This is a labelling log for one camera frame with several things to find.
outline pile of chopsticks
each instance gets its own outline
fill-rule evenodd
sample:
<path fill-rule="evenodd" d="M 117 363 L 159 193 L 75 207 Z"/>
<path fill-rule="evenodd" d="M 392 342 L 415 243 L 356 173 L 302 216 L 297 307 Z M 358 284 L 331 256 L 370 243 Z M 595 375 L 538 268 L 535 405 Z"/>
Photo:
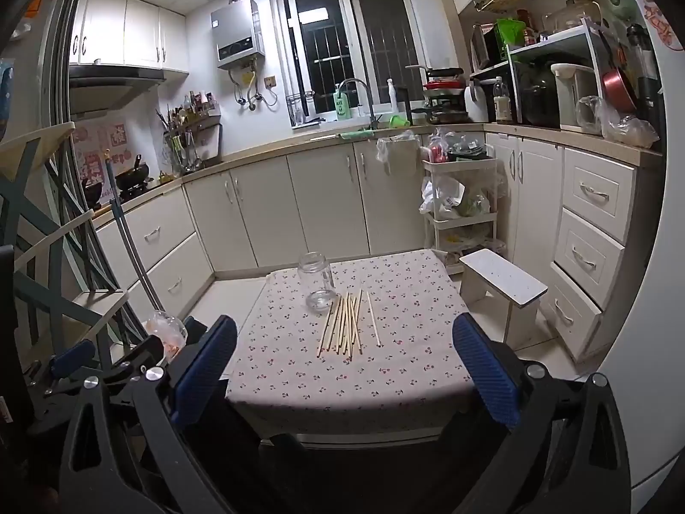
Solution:
<path fill-rule="evenodd" d="M 366 299 L 369 302 L 369 312 L 371 313 L 371 321 L 373 322 L 373 332 L 376 336 L 376 343 L 381 345 L 381 340 L 378 338 L 378 329 L 376 328 L 376 317 L 373 314 L 373 307 L 371 305 L 371 297 L 369 292 L 366 292 Z M 362 353 L 362 342 L 359 338 L 359 308 L 362 304 L 362 290 L 359 290 L 357 296 L 354 293 L 345 292 L 345 295 L 338 295 L 328 310 L 326 321 L 323 324 L 323 331 L 321 332 L 321 339 L 319 341 L 319 349 L 316 351 L 316 356 L 321 355 L 323 344 L 328 333 L 328 342 L 326 343 L 326 351 L 333 350 L 340 355 L 348 356 L 352 359 L 352 348 L 356 344 L 359 353 Z"/>

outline pink tablecloth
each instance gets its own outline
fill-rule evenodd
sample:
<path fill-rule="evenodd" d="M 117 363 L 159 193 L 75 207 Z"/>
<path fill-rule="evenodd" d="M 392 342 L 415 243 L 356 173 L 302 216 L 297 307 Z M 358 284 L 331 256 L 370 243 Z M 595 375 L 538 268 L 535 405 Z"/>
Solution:
<path fill-rule="evenodd" d="M 431 251 L 332 265 L 339 293 L 368 290 L 362 355 L 316 357 L 325 315 L 304 306 L 297 269 L 271 274 L 238 338 L 226 398 L 263 437 L 278 432 L 370 434 L 441 427 L 464 405 L 471 378 L 451 326 L 467 311 Z"/>

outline dish soap bottle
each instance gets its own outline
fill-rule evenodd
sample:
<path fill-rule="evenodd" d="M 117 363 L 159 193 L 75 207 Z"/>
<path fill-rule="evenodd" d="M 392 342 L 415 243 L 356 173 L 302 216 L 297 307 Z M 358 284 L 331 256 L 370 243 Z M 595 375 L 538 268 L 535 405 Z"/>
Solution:
<path fill-rule="evenodd" d="M 512 107 L 509 98 L 509 89 L 502 82 L 502 78 L 497 78 L 497 83 L 492 88 L 494 96 L 494 119 L 497 123 L 512 123 Z"/>
<path fill-rule="evenodd" d="M 397 91 L 395 90 L 392 79 L 388 79 L 388 92 L 390 93 L 390 112 L 392 114 L 397 114 L 397 112 L 399 112 L 399 108 L 397 107 Z"/>
<path fill-rule="evenodd" d="M 347 94 L 338 89 L 333 95 L 333 102 L 335 103 L 336 116 L 339 120 L 348 120 L 352 117 L 352 111 L 349 109 Z"/>

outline silver screw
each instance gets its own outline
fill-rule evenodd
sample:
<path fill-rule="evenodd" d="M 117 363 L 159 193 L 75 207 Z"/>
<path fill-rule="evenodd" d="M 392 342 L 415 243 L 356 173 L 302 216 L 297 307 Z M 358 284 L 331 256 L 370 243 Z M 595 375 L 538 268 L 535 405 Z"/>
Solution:
<path fill-rule="evenodd" d="M 95 377 L 95 376 L 86 377 L 86 380 L 83 381 L 83 387 L 84 388 L 95 388 L 98 385 L 98 383 L 100 383 L 100 380 L 97 377 Z"/>
<path fill-rule="evenodd" d="M 592 377 L 592 381 L 593 384 L 596 384 L 597 386 L 606 386 L 609 383 L 607 378 L 601 373 L 595 373 Z"/>
<path fill-rule="evenodd" d="M 532 365 L 529 365 L 527 367 L 527 369 L 525 370 L 525 372 L 532 379 L 542 379 L 547 374 L 545 367 L 543 367 L 542 365 L 538 365 L 537 363 L 533 363 Z"/>
<path fill-rule="evenodd" d="M 164 376 L 162 367 L 151 367 L 145 371 L 145 378 L 148 380 L 159 380 Z"/>

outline glass jar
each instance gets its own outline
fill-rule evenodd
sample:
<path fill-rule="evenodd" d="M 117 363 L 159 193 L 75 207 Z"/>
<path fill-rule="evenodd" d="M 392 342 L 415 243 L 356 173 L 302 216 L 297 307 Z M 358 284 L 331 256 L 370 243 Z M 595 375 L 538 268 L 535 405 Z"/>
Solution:
<path fill-rule="evenodd" d="M 330 307 L 336 298 L 333 274 L 323 253 L 307 253 L 300 257 L 297 274 L 309 309 L 323 312 Z"/>

